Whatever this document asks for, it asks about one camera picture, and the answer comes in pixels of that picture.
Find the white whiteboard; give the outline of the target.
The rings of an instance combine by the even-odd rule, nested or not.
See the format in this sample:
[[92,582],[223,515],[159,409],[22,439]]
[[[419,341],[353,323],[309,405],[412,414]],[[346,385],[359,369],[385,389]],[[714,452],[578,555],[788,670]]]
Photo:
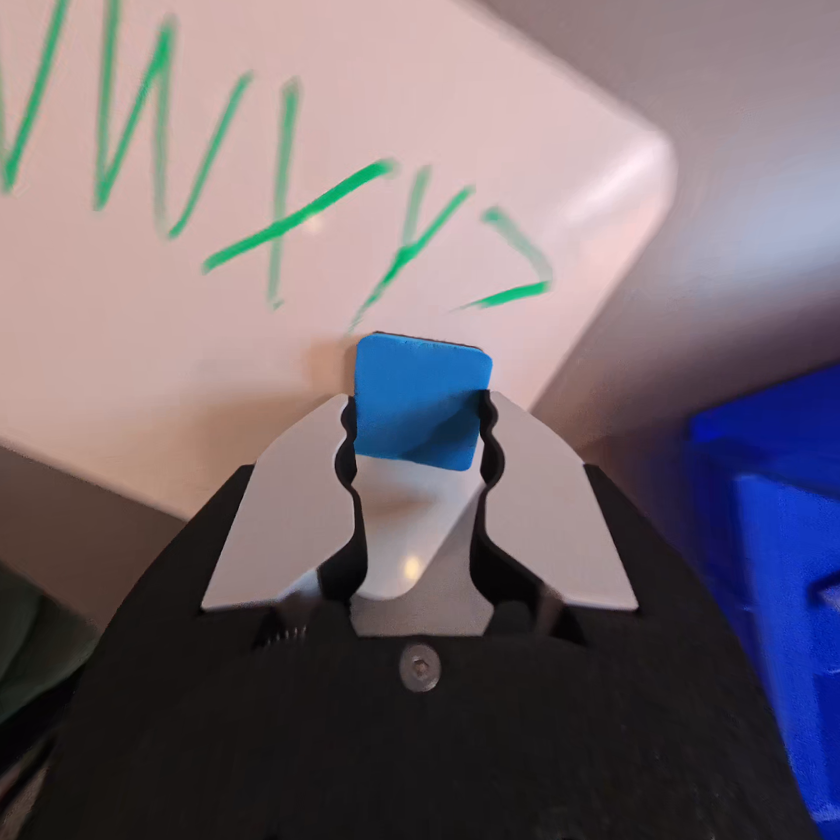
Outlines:
[[188,519],[373,332],[534,408],[675,176],[474,2],[2,2],[2,455]]

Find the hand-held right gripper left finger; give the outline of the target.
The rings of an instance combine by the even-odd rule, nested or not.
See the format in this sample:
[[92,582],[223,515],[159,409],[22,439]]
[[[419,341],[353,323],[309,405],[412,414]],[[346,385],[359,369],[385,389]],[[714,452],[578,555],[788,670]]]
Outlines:
[[347,602],[368,571],[353,398],[339,394],[257,458],[202,600],[205,612],[274,604],[315,577]]

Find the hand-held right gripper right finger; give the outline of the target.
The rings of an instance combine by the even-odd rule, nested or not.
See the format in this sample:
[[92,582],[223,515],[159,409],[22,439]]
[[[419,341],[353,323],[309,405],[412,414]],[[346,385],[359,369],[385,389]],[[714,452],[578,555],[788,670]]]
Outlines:
[[500,392],[479,399],[484,481],[469,546],[469,575],[490,604],[543,594],[563,604],[632,613],[634,589],[585,462],[561,436]]

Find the blue storage bin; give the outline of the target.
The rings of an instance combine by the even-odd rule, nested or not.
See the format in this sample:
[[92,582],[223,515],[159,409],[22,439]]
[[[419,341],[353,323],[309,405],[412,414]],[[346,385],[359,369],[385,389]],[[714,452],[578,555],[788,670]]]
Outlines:
[[701,572],[839,838],[839,365],[694,415],[684,451]]

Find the blue whiteboard eraser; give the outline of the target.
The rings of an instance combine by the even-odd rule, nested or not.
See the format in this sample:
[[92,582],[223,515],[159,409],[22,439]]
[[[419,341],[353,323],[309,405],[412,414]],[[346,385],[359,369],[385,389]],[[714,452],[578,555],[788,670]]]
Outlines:
[[355,454],[451,471],[473,464],[493,361],[469,345],[373,332],[356,346]]

